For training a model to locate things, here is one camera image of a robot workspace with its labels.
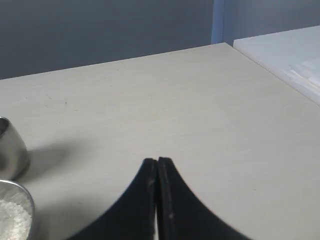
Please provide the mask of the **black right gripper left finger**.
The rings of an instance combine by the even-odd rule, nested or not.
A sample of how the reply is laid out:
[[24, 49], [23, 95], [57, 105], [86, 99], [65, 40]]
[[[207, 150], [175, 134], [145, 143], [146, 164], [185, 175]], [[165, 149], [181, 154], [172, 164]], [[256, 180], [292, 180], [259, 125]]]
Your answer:
[[152, 158], [144, 159], [119, 199], [97, 220], [70, 239], [153, 240], [157, 173], [157, 161]]

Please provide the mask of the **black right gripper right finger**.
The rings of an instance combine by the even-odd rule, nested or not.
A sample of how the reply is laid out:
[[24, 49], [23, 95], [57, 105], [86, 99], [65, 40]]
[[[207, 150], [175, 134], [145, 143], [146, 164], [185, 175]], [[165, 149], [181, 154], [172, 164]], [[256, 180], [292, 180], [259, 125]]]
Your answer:
[[160, 240], [247, 240], [211, 212], [191, 191], [171, 158], [157, 162], [157, 224]]

